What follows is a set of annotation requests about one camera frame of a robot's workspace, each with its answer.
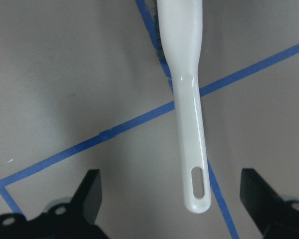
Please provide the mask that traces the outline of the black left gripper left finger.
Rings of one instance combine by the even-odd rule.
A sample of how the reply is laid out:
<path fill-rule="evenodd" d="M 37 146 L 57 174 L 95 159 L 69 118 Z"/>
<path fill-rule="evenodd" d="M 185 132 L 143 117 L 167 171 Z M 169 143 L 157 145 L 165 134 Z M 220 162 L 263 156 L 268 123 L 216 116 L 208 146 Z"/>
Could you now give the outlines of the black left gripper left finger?
<path fill-rule="evenodd" d="M 0 239 L 105 239 L 95 225 L 101 203 L 100 170 L 88 170 L 68 203 L 56 204 L 32 220 L 21 213 L 1 214 Z"/>

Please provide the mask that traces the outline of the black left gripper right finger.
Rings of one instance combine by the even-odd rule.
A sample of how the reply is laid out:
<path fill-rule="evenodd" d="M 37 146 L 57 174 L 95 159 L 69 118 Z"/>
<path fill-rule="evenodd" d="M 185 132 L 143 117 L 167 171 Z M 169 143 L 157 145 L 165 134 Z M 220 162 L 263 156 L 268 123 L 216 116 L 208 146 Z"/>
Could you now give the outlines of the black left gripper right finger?
<path fill-rule="evenodd" d="M 240 200 L 264 239 L 299 239 L 299 199 L 280 196 L 253 168 L 243 168 Z"/>

